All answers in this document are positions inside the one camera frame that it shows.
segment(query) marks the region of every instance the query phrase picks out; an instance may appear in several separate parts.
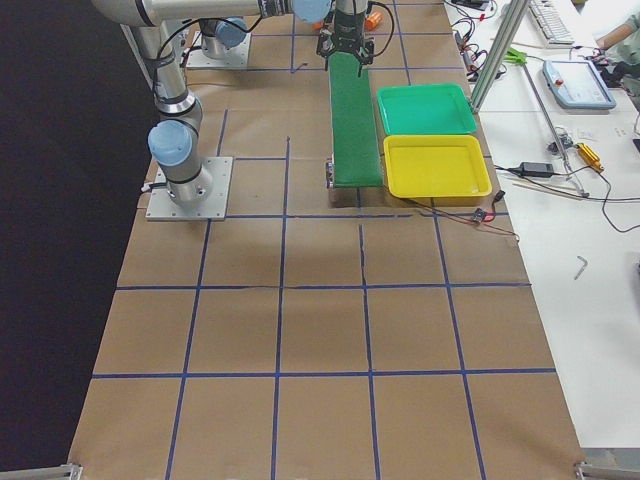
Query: white keyboard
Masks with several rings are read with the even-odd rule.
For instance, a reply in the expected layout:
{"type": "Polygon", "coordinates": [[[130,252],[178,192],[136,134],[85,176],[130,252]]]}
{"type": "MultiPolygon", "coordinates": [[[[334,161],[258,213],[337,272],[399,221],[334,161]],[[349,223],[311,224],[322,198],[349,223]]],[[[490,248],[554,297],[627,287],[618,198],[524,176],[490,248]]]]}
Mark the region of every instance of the white keyboard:
{"type": "Polygon", "coordinates": [[[564,25],[552,0],[531,0],[529,13],[535,27],[546,41],[547,48],[567,48],[575,42],[564,25]]]}

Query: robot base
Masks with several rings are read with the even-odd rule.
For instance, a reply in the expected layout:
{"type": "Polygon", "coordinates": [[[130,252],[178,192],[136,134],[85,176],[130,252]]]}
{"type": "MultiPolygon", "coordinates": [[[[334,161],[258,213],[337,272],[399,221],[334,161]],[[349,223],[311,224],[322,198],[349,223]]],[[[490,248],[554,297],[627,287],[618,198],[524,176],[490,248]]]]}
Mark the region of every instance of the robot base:
{"type": "Polygon", "coordinates": [[[225,49],[224,56],[209,58],[202,50],[194,50],[189,55],[187,69],[189,70],[246,70],[249,62],[249,45],[251,34],[247,34],[244,41],[237,47],[225,49]]]}
{"type": "MultiPolygon", "coordinates": [[[[227,213],[229,184],[233,169],[233,157],[205,157],[202,168],[213,177],[209,195],[204,200],[178,205],[169,197],[166,187],[154,188],[147,207],[148,220],[224,220],[227,213]]],[[[164,173],[158,169],[156,183],[166,181],[164,173]]]]}

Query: tiled surface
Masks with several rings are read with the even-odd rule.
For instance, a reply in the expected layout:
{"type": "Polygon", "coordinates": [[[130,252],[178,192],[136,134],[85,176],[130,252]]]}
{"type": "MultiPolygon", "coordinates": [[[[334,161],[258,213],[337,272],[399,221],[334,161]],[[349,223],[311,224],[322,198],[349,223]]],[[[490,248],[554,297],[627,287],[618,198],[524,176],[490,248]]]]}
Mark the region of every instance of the tiled surface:
{"type": "MultiPolygon", "coordinates": [[[[372,98],[468,92],[442,5],[385,3],[399,28],[372,98]]],[[[314,50],[282,17],[254,32],[249,71],[189,73],[200,153],[236,157],[228,218],[149,223],[141,199],[70,460],[90,480],[572,478],[504,202],[478,227],[475,206],[327,192],[314,50]]]]}

